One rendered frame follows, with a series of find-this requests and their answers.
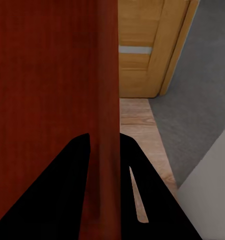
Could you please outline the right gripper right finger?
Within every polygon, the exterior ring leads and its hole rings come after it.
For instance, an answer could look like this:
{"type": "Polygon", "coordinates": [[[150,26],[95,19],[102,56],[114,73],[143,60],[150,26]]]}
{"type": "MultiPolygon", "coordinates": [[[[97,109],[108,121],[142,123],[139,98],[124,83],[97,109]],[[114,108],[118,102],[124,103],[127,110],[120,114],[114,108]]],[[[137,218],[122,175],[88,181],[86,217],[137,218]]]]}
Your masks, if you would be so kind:
{"type": "Polygon", "coordinates": [[[121,240],[202,240],[138,143],[120,133],[121,240]],[[130,167],[149,223],[138,221],[130,167]]]}

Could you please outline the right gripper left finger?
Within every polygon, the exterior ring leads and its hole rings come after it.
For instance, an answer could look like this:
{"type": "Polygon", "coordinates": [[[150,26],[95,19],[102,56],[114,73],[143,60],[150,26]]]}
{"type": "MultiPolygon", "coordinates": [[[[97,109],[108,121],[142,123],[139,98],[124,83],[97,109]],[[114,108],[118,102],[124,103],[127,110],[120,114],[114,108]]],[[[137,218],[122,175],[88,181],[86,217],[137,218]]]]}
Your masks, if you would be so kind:
{"type": "Polygon", "coordinates": [[[90,134],[73,138],[0,220],[0,240],[78,240],[90,134]]]}

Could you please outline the storage box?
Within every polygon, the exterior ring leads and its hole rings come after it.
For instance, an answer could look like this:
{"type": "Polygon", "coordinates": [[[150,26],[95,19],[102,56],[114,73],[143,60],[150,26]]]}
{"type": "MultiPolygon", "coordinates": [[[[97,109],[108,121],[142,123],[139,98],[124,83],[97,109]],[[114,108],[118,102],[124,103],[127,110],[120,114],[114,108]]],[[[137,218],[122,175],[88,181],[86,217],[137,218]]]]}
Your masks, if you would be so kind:
{"type": "Polygon", "coordinates": [[[118,0],[0,0],[0,220],[86,133],[78,240],[122,240],[118,0]]]}

